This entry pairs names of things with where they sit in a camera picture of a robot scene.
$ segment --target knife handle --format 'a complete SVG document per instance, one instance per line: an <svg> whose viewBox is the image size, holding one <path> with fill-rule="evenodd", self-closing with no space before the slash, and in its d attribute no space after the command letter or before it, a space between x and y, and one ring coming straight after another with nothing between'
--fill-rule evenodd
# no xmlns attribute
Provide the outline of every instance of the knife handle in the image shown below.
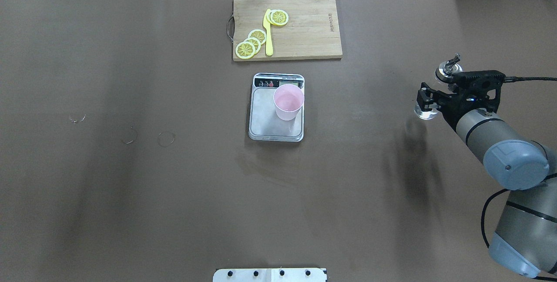
<svg viewBox="0 0 557 282"><path fill-rule="evenodd" d="M267 30L266 32L267 32L267 40L265 41L265 54L267 56L272 56L273 55L273 40L271 38L271 27L270 26L269 26L269 30Z"/></svg>

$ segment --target brown table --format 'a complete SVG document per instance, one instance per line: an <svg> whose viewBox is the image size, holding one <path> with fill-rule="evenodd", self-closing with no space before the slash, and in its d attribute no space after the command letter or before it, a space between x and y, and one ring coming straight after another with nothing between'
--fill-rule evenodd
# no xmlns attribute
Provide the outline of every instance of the brown table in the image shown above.
<svg viewBox="0 0 557 282"><path fill-rule="evenodd" d="M557 0L337 3L342 60L234 63L232 0L1 0L0 280L525 281L480 235L500 187L412 107L457 51L466 70L555 76ZM305 76L301 143L249 139L257 72ZM556 108L555 84L506 84L499 114L555 148Z"/></svg>

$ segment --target cutting board handle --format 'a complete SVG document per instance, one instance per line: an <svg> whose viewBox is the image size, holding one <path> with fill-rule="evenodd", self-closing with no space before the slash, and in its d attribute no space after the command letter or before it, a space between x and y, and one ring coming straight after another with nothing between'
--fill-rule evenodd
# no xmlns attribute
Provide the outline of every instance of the cutting board handle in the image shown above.
<svg viewBox="0 0 557 282"><path fill-rule="evenodd" d="M228 35L228 37L230 38L230 41L233 44L234 44L234 38L232 38L232 36L234 36L234 31L235 31L234 12L232 12L232 14L230 15L230 18L228 19L228 22L226 23L226 34Z"/></svg>

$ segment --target kitchen scale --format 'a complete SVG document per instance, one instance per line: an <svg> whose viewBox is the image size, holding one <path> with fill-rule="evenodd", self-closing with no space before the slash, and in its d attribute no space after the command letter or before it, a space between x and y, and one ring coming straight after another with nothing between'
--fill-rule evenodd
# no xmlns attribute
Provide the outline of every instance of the kitchen scale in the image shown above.
<svg viewBox="0 0 557 282"><path fill-rule="evenodd" d="M304 106L290 121L275 113L273 95L283 84L294 84L304 92L305 80L299 74L258 73L251 84L249 137L256 141L301 141L304 138Z"/></svg>

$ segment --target clear glass object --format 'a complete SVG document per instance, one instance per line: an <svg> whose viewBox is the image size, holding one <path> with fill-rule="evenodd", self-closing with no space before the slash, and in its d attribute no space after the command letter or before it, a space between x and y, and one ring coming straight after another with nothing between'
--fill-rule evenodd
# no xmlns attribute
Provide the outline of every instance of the clear glass object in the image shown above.
<svg viewBox="0 0 557 282"><path fill-rule="evenodd" d="M418 102L416 102L416 105L414 105L414 113L423 120L431 120L435 117L437 117L437 114L439 113L439 111L437 109L432 109L431 111L423 111L422 109L420 109Z"/></svg>

